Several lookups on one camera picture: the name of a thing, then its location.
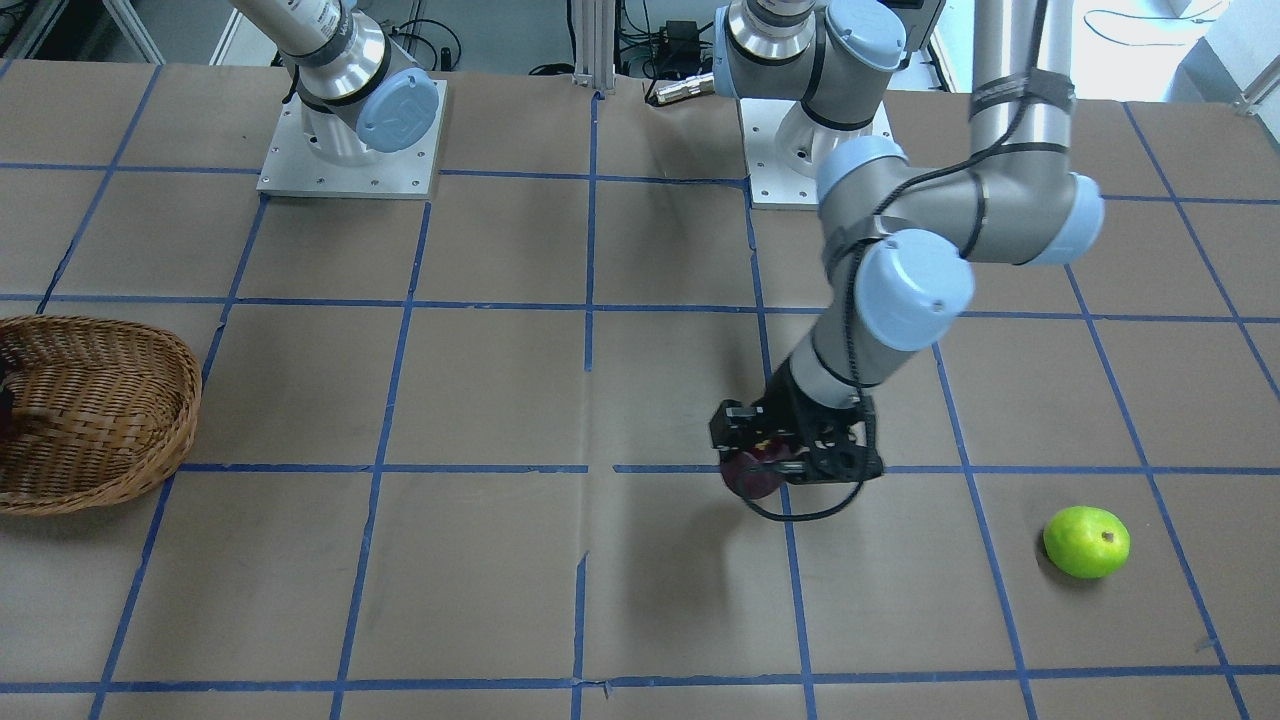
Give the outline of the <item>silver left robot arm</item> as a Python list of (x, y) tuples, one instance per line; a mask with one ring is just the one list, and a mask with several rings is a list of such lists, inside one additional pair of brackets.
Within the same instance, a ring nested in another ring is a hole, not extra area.
[(710, 420), (721, 475), (745, 498), (878, 477), (870, 391), (968, 309), (973, 265), (1064, 265), (1100, 233), (1100, 187), (1069, 161), (1073, 4), (974, 10), (972, 151), (942, 168), (868, 131), (908, 55), (893, 9), (733, 1), (717, 13), (717, 94), (795, 101), (817, 128), (844, 133), (815, 160), (829, 306), (759, 400), (723, 402)]

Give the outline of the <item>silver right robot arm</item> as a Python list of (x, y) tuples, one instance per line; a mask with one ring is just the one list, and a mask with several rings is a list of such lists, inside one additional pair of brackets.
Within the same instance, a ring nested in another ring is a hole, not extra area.
[(365, 152), (410, 149), (436, 123), (442, 91), (384, 28), (352, 1), (234, 1), (275, 45), (291, 73), (288, 97), (346, 128)]

